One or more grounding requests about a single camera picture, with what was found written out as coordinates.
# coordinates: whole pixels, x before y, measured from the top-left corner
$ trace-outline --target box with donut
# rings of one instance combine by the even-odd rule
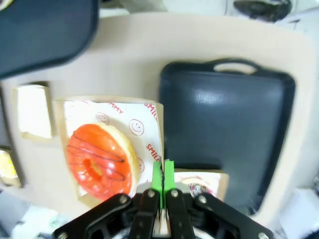
[[[78,199],[94,207],[117,193],[133,196],[163,162],[163,106],[115,96],[53,101],[66,165]]]

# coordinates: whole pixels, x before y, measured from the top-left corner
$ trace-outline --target bolt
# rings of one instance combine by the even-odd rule
[[[269,237],[264,233],[259,233],[258,237],[259,237],[259,239],[269,239]]]
[[[152,189],[149,190],[148,196],[149,196],[150,198],[152,198],[152,197],[154,197],[154,195],[155,195],[155,192],[154,192]]]
[[[58,236],[58,239],[67,239],[68,237],[68,234],[67,233],[61,233],[59,236]]]
[[[125,195],[122,195],[121,197],[120,197],[120,203],[125,203],[126,201],[128,200],[128,197],[127,196],[125,196]]]
[[[174,198],[176,198],[178,196],[178,191],[176,190],[172,190],[170,193]]]
[[[207,199],[203,196],[203,195],[200,195],[198,197],[198,200],[201,202],[201,203],[207,203]]]

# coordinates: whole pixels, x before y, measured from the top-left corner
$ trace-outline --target donut hole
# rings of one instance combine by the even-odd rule
[[[87,172],[95,179],[99,179],[102,176],[100,166],[91,159],[84,159],[83,164]]]

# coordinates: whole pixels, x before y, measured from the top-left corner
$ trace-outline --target beige table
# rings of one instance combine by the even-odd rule
[[[289,72],[298,86],[278,167],[259,213],[253,216],[256,221],[269,224],[291,191],[296,166],[301,160],[307,162],[301,157],[301,147],[307,139],[313,107],[316,56],[312,42],[302,35],[238,18],[168,13],[105,18],[91,47],[75,61],[3,81],[10,131],[26,174],[25,188],[5,189],[72,216],[89,209],[76,200],[59,136],[49,143],[21,138],[12,88],[22,83],[48,81],[53,98],[100,94],[157,100],[159,72],[165,64],[221,57],[244,57]]]

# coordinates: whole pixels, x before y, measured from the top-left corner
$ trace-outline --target orange glazed donut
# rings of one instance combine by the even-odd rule
[[[67,159],[77,182],[98,199],[136,190],[139,159],[130,140],[114,126],[79,127],[69,140]]]

